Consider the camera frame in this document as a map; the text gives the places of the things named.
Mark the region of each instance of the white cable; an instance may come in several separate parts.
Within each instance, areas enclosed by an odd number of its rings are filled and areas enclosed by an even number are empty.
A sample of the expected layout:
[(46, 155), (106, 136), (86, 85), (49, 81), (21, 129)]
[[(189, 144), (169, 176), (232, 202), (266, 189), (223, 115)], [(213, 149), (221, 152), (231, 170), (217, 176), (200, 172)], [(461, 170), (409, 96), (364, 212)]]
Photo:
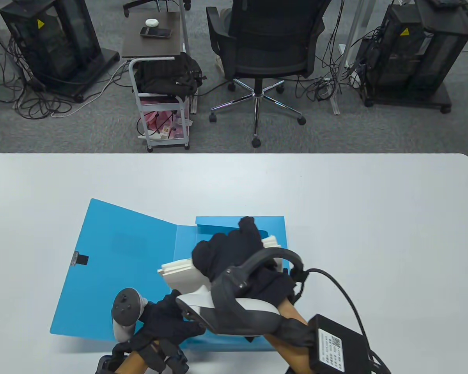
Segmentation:
[(82, 109), (83, 107), (86, 107), (88, 104), (91, 104), (93, 103), (95, 100), (97, 100), (103, 93), (104, 91), (106, 91), (106, 88), (109, 87), (109, 85), (113, 82), (114, 80), (114, 76), (116, 75), (116, 73), (118, 72), (118, 70), (120, 70), (123, 66), (125, 66), (127, 64), (127, 61), (123, 62), (120, 66), (118, 66), (118, 68), (115, 70), (115, 72), (113, 73), (113, 75), (111, 75), (111, 79), (109, 79), (109, 82), (107, 82), (107, 84), (104, 86), (104, 88), (102, 89), (101, 93), (98, 94), (95, 98), (93, 98), (92, 100), (90, 101), (87, 101), (86, 103), (84, 103), (81, 107), (79, 107), (78, 109), (76, 109), (75, 111), (71, 112), (71, 113), (68, 113), (68, 114), (64, 114), (62, 116), (55, 116), (54, 113), (52, 113), (50, 115), (50, 117), (52, 118), (65, 118), (65, 117), (69, 117), (71, 116), (72, 114), (75, 114), (76, 112), (78, 112), (80, 109)]

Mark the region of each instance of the black power adapter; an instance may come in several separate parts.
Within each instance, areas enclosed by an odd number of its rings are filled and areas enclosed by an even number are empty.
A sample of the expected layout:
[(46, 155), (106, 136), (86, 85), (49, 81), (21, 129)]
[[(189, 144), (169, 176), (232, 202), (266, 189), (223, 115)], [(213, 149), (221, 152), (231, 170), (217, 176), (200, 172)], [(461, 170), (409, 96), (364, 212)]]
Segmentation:
[(371, 374), (368, 343), (356, 333), (320, 314), (309, 326), (316, 334), (316, 345), (309, 350), (310, 367), (319, 374)]

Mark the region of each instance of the white vr controller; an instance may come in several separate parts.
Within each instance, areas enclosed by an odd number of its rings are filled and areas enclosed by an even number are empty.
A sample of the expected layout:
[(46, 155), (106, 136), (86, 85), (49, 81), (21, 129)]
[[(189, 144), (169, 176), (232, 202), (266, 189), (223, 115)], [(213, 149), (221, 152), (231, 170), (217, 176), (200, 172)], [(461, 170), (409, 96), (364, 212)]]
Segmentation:
[(118, 342), (127, 342), (135, 333), (137, 321), (148, 301), (134, 288), (125, 288), (114, 299), (113, 333)]

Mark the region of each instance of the white table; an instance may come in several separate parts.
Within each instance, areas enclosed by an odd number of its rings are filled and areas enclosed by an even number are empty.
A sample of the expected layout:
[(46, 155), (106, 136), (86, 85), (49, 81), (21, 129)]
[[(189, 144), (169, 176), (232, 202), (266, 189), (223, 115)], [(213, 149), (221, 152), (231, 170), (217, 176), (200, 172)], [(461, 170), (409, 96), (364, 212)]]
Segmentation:
[[(0, 374), (93, 373), (110, 349), (49, 333), (90, 198), (177, 224), (284, 215), (289, 248), (341, 282), (393, 373), (468, 372), (467, 157), (108, 154), (0, 155)], [(357, 330), (311, 277), (304, 317)], [(286, 369), (275, 353), (190, 358), (196, 374)]]

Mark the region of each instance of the metal bracket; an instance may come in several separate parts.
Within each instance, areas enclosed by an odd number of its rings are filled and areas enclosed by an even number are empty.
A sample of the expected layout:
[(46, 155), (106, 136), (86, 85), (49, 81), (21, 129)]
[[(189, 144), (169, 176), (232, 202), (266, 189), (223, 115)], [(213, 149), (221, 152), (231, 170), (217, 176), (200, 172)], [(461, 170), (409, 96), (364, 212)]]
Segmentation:
[(79, 252), (78, 251), (74, 251), (73, 253), (73, 257), (71, 258), (71, 266), (75, 266), (76, 265), (76, 262), (78, 260), (78, 256), (79, 256)]
[(70, 266), (78, 265), (87, 265), (88, 264), (88, 256), (84, 254), (80, 254), (78, 251), (74, 251), (73, 257), (71, 258)]

